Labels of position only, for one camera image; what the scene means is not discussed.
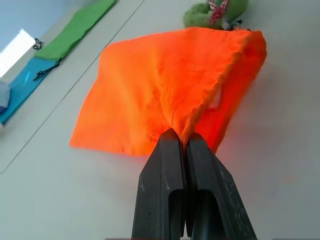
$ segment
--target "blue cloth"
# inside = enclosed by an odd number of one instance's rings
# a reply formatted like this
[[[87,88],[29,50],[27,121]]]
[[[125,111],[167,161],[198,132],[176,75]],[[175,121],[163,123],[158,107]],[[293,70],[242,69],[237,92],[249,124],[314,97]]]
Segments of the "blue cloth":
[[[36,81],[33,81],[36,78],[37,73],[53,67],[56,63],[57,61],[55,60],[46,60],[36,57],[30,59],[19,75],[9,84],[9,87],[11,88],[10,102],[7,109],[3,113],[0,113],[0,124],[3,125],[6,123],[47,76],[44,75]]]

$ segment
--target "white surface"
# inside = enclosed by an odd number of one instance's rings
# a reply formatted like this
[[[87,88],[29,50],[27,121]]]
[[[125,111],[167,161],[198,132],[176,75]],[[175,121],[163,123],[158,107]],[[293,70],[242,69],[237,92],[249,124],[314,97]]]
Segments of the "white surface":
[[[181,28],[190,5],[145,0],[114,41]],[[233,175],[260,240],[320,237],[319,7],[318,0],[260,0],[244,18],[249,27],[263,31],[268,57],[217,156]],[[68,146],[96,75],[95,63],[0,175],[1,239],[131,235],[138,176],[146,159]],[[50,87],[47,93],[62,85]]]
[[[119,1],[113,6],[6,123],[0,133],[0,173],[17,156],[141,3],[142,0]]]

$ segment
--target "orange cloth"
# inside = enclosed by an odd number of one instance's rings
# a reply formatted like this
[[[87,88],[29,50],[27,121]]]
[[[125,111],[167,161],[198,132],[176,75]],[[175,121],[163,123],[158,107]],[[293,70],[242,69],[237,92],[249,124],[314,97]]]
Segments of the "orange cloth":
[[[184,147],[197,132],[216,152],[266,56],[262,33],[248,30],[192,27],[111,44],[70,145],[148,155],[173,128]],[[211,109],[219,89],[219,106]]]

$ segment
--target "plush toy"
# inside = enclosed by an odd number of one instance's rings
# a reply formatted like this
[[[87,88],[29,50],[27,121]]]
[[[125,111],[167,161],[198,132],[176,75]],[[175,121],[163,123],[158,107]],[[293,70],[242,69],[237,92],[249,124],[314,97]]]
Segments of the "plush toy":
[[[0,114],[2,114],[8,107],[10,100],[10,87],[4,82],[0,81]]]
[[[183,24],[186,28],[202,27],[227,30],[236,18],[246,10],[248,3],[249,0],[209,0],[197,3],[184,14]],[[214,17],[213,14],[217,19],[211,21],[211,18]]]

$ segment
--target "light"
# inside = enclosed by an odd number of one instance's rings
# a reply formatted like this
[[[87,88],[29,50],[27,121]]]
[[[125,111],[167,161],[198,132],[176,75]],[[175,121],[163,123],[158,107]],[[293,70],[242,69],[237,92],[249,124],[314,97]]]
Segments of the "light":
[[[0,77],[35,44],[35,40],[23,29],[0,53]]]

